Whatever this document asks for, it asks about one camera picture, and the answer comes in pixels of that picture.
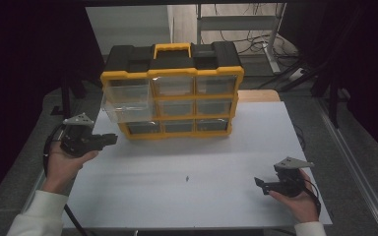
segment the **yellow and black tool box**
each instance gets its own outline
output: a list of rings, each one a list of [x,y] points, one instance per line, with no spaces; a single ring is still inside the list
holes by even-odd
[[[128,139],[226,136],[243,76],[232,42],[113,46],[101,107]]]

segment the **sleeve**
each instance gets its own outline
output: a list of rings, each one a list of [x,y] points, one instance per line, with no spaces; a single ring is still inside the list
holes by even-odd
[[[294,229],[297,236],[326,236],[324,225],[319,221],[296,224]]]
[[[67,200],[63,195],[35,191],[29,209],[15,217],[7,235],[61,235],[61,215]]]

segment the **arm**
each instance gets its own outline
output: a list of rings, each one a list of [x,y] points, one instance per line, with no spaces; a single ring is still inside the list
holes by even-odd
[[[300,170],[303,178],[307,181],[306,188],[312,191],[309,176]],[[274,199],[285,204],[294,217],[299,221],[294,226],[297,236],[326,236],[323,224],[319,221],[317,208],[311,197],[305,192],[300,193],[294,198],[286,197],[278,192],[271,191],[269,193]]]
[[[35,191],[29,209],[17,215],[8,235],[60,235],[63,228],[61,215],[68,199],[61,193],[83,164],[96,156],[97,151],[90,151],[73,158],[60,148],[60,143],[55,143],[50,149],[47,178],[41,191]]]

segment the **yellow handle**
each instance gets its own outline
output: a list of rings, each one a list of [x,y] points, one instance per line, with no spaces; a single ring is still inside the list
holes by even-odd
[[[167,43],[167,44],[156,44],[155,48],[155,59],[158,57],[158,51],[180,51],[188,50],[189,57],[190,54],[190,43]]]

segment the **white wall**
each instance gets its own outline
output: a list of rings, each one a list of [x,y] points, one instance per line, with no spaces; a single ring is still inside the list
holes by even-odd
[[[170,42],[167,6],[89,7],[87,12],[102,55],[113,45]]]

